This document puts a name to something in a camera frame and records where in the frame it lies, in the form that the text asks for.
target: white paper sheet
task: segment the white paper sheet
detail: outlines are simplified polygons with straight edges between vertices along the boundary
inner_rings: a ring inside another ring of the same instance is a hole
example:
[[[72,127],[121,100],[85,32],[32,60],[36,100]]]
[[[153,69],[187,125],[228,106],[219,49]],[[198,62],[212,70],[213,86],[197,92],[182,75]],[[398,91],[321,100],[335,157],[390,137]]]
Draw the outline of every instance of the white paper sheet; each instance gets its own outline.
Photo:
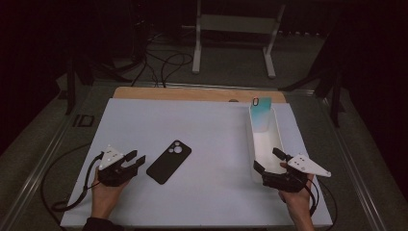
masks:
[[[277,190],[251,179],[245,128],[248,107],[243,103],[111,99],[69,203],[81,193],[91,160],[110,144],[123,153],[137,149],[138,157],[146,155],[146,163],[111,214],[114,223],[135,227],[293,225]],[[290,105],[272,107],[285,151],[307,154]],[[174,140],[188,145],[192,153],[159,185],[145,171]],[[90,196],[89,192],[80,205],[64,213],[62,226],[85,224]],[[322,196],[313,222],[318,226],[332,223]]]

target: white metal leg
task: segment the white metal leg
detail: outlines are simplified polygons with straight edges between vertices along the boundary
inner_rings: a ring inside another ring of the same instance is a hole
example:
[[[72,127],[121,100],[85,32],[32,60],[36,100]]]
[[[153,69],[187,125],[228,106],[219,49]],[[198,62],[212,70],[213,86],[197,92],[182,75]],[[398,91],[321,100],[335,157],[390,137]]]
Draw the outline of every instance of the white metal leg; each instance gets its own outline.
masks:
[[[195,49],[192,60],[192,73],[200,72],[201,62],[201,0],[197,0],[197,19],[195,25]]]
[[[270,51],[272,50],[272,46],[275,43],[284,10],[285,10],[285,5],[282,5],[279,9],[279,13],[273,25],[273,30],[272,30],[272,33],[270,34],[270,41],[269,41],[268,47],[264,47],[265,65],[267,66],[268,77],[271,79],[276,78],[276,73],[275,73],[275,68],[273,67],[272,57],[270,56]]]
[[[255,18],[255,17],[239,17],[226,15],[210,15],[201,13],[201,0],[197,0],[197,17],[195,26],[195,48],[192,60],[192,73],[200,72],[201,62],[201,29],[216,30],[216,31],[235,31],[270,34],[268,46],[264,47],[264,59],[267,67],[268,77],[274,79],[276,77],[273,68],[270,51],[276,40],[280,22],[282,19],[285,5],[281,5],[279,13],[275,18]]]

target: black phone case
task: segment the black phone case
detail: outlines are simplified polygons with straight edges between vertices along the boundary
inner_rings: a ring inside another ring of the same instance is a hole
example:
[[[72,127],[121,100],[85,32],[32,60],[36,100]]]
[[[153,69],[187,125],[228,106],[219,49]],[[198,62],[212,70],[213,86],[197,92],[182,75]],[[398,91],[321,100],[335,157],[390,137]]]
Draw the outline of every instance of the black phone case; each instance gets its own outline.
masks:
[[[176,140],[147,169],[146,173],[157,183],[164,184],[191,154],[191,148]]]

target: hand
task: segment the hand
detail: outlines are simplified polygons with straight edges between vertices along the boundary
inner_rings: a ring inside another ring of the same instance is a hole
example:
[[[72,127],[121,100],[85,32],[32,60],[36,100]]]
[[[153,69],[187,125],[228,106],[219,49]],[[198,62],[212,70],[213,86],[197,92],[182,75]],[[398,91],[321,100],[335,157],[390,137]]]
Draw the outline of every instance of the hand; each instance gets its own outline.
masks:
[[[287,164],[281,163],[280,166],[286,168]],[[314,175],[308,174],[307,177],[310,181],[306,183],[306,186],[310,189]],[[305,189],[299,192],[279,191],[279,196],[286,203],[291,219],[298,231],[315,230],[309,212],[310,195]]]
[[[95,170],[95,177],[93,179],[92,187],[92,218],[109,218],[114,209],[119,196],[123,189],[127,186],[129,181],[123,183],[118,187],[105,186],[98,181],[98,167]]]

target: teal object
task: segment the teal object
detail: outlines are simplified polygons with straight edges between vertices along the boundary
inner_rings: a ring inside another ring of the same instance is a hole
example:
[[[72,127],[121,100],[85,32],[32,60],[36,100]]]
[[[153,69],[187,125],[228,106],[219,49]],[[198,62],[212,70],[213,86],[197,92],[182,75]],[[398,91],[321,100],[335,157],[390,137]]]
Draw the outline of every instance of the teal object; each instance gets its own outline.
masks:
[[[251,104],[251,123],[253,132],[266,132],[269,127],[270,97],[255,97]]]

